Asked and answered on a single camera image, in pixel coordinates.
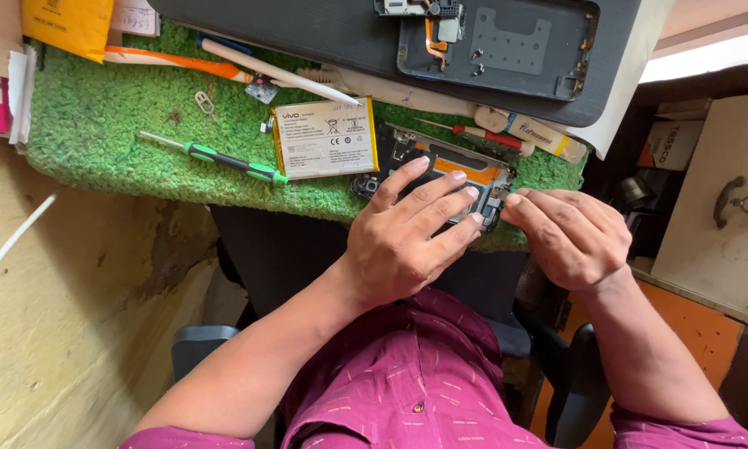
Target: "hand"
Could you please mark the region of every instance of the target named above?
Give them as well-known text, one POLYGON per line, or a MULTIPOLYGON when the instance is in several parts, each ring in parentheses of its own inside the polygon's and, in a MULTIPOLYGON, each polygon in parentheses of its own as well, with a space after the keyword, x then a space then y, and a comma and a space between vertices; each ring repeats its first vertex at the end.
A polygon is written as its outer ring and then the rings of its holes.
POLYGON ((519 189, 502 219, 519 226, 549 280, 570 291, 592 291, 627 267, 632 235, 617 210, 581 192, 519 189))
POLYGON ((352 223, 346 253, 337 263, 364 311, 417 293, 479 237, 482 215, 476 212, 432 237, 479 195, 472 187, 449 194, 465 183, 463 172, 428 182, 394 204, 428 164, 429 158, 420 158, 394 172, 352 223))

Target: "yellow wall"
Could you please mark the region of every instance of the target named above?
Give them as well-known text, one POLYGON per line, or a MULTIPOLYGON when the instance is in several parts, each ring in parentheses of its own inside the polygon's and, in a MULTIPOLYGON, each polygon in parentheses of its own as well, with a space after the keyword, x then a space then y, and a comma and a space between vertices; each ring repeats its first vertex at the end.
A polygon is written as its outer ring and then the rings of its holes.
POLYGON ((0 449, 117 447, 171 384, 216 267, 201 205, 67 187, 0 140, 0 449))

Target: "black office chair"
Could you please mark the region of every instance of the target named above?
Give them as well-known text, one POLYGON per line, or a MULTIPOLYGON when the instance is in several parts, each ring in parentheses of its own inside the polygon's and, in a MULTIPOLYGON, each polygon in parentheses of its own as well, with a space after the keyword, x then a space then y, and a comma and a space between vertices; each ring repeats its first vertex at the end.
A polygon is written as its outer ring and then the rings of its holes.
MULTIPOLYGON (((245 327, 254 322, 253 315, 251 303, 248 303, 239 322, 245 327)), ((596 427, 609 400, 593 326, 581 326, 568 344, 518 304, 515 315, 532 339, 530 356, 538 361, 554 387, 546 418, 546 441, 554 447, 579 447, 596 427)), ((239 332, 228 325, 181 328, 175 333, 171 349, 175 382, 239 332)), ((280 422, 278 427, 284 434, 285 426, 280 422)), ((275 443, 281 440, 282 434, 275 436, 275 443)))

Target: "white stylus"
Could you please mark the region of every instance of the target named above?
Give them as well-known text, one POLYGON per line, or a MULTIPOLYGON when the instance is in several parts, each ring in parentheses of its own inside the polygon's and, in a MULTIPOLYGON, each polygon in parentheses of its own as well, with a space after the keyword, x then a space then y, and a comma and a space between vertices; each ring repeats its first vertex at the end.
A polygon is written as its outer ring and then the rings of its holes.
POLYGON ((272 66, 267 62, 263 62, 260 59, 243 54, 240 51, 231 49, 228 46, 223 46, 217 42, 211 41, 209 38, 202 39, 202 48, 212 54, 224 57, 232 62, 236 62, 244 67, 250 68, 256 72, 260 72, 264 75, 286 82, 295 87, 313 92, 314 94, 320 95, 330 100, 340 101, 347 105, 359 105, 360 102, 355 100, 349 95, 339 92, 331 87, 327 87, 323 84, 319 84, 315 81, 310 81, 308 78, 292 74, 288 70, 283 70, 279 67, 272 66))

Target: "battery label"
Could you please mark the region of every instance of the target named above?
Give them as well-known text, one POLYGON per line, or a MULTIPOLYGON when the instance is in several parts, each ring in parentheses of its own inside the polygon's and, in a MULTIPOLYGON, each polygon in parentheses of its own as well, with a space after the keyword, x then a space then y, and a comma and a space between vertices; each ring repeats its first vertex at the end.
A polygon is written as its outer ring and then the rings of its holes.
POLYGON ((273 108, 275 140, 289 179, 376 171, 371 98, 360 105, 317 101, 273 108))

